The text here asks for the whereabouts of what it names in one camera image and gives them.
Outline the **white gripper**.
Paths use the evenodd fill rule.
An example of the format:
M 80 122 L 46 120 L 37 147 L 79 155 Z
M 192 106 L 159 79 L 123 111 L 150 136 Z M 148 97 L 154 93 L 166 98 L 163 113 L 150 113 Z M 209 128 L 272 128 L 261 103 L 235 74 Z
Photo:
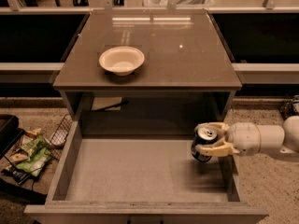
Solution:
M 238 122 L 230 128 L 224 122 L 201 123 L 194 128 L 194 133 L 205 141 L 215 141 L 227 133 L 228 142 L 196 146 L 201 155 L 210 157 L 226 157 L 234 154 L 253 156 L 260 151 L 262 143 L 260 130 L 250 122 Z

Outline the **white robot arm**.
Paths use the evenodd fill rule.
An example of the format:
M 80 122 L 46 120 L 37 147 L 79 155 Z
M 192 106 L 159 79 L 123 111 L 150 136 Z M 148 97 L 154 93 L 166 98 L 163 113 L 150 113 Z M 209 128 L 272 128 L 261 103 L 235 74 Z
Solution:
M 283 125 L 257 125 L 252 122 L 198 124 L 191 146 L 193 157 L 207 162 L 212 157 L 253 156 L 274 150 L 280 154 L 298 152 L 298 118 L 287 118 Z

